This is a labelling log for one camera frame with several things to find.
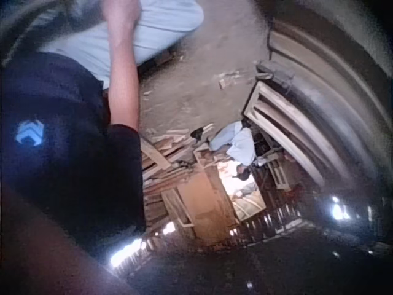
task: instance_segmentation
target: dark hair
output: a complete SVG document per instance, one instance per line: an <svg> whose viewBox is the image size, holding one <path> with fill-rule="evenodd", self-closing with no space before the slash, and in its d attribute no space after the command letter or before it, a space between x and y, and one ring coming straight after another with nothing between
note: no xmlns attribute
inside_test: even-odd
<svg viewBox="0 0 393 295"><path fill-rule="evenodd" d="M248 177L250 177L250 169L246 168L244 169L244 171L240 174L238 174L238 178L241 181L246 181L248 179Z"/></svg>
<svg viewBox="0 0 393 295"><path fill-rule="evenodd" d="M251 124L246 118L243 118L243 119L241 119L241 126L243 128L250 128Z"/></svg>

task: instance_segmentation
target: man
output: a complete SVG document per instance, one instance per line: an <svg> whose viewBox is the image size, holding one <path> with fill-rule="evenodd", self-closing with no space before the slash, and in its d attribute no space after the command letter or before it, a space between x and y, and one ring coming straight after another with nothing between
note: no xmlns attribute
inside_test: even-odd
<svg viewBox="0 0 393 295"><path fill-rule="evenodd" d="M140 16L138 0L104 0L106 22L14 58L1 75L3 183L105 260L146 228L136 64L201 21L195 1L142 2ZM193 9L199 23L186 28L176 16L194 22Z"/></svg>
<svg viewBox="0 0 393 295"><path fill-rule="evenodd" d="M214 154L226 153L239 162L236 170L242 181L250 177L250 166L255 159L255 146L250 124L246 119L236 121L223 128L210 142L210 150Z"/></svg>

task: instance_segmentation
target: hand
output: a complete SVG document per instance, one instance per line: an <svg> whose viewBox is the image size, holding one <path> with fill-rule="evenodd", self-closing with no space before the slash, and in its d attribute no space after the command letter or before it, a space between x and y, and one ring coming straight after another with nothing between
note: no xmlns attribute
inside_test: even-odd
<svg viewBox="0 0 393 295"><path fill-rule="evenodd" d="M141 14L139 0L103 0L103 14L114 30L133 27Z"/></svg>

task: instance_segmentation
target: ground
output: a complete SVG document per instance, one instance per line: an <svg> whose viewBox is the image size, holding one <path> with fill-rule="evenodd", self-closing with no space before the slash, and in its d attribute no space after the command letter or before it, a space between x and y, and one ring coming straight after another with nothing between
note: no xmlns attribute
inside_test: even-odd
<svg viewBox="0 0 393 295"><path fill-rule="evenodd" d="M141 81L142 133L215 130L240 118L254 84L255 62L268 58L267 23L255 0L199 0L204 22L180 44L175 58ZM240 71L220 89L219 74Z"/></svg>

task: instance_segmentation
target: leg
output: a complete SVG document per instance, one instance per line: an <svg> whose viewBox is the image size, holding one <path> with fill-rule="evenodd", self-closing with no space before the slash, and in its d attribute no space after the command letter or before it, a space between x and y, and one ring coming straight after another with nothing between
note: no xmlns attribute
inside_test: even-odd
<svg viewBox="0 0 393 295"><path fill-rule="evenodd" d="M203 11L195 0L141 0L142 14L134 36L137 64L154 57L194 31L203 21ZM107 23L63 36L41 47L78 61L97 79L109 86L110 56Z"/></svg>

